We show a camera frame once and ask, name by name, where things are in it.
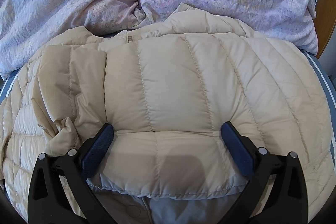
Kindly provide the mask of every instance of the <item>puffer jacket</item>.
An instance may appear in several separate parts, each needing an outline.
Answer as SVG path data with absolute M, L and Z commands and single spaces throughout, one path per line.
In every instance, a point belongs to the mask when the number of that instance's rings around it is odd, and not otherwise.
M 84 27 L 55 37 L 21 69 L 0 114 L 0 178 L 25 219 L 38 154 L 78 148 L 106 122 L 115 139 L 88 183 L 120 223 L 216 223 L 247 183 L 220 137 L 226 121 L 273 154 L 297 152 L 310 219 L 336 183 L 330 110 L 307 59 L 184 4 L 112 38 Z

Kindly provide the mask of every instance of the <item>cream puffer jacket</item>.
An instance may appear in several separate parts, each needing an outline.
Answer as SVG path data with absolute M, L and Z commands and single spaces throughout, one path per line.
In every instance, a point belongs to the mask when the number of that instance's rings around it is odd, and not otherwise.
M 0 114 L 0 178 L 25 219 L 38 154 L 78 148 L 106 122 L 115 139 L 88 183 L 120 223 L 216 223 L 246 185 L 220 137 L 226 121 L 257 147 L 297 152 L 310 219 L 336 182 L 330 111 L 307 59 L 184 4 L 113 38 L 84 27 L 55 37 L 21 69 Z

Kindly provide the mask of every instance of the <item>round metal bolt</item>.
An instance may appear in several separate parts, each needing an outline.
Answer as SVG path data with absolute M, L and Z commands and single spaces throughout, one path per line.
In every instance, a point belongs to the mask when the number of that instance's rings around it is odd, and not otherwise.
M 77 150 L 76 149 L 70 149 L 69 152 L 68 152 L 69 156 L 74 156 L 76 154 L 77 154 Z
M 296 159 L 297 158 L 297 153 L 295 153 L 295 152 L 290 152 L 289 153 L 290 154 L 290 156 L 293 158 L 293 159 Z
M 43 160 L 44 158 L 45 158 L 45 153 L 39 154 L 39 156 L 38 156 L 39 160 Z
M 268 151 L 265 147 L 259 147 L 258 152 L 262 155 L 266 155 Z

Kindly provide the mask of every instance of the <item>wooden furniture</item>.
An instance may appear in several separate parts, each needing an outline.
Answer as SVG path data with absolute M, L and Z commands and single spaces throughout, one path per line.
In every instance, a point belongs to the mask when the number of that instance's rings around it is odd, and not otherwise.
M 336 25 L 336 0 L 317 0 L 315 30 L 319 41 L 319 58 L 327 46 Z

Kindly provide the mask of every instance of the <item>white wall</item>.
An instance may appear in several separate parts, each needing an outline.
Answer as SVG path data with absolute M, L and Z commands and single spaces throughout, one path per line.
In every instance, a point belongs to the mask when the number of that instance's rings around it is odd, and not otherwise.
M 336 28 L 334 29 L 331 38 L 325 47 L 319 62 L 324 68 L 328 76 L 332 75 L 331 79 L 336 79 Z

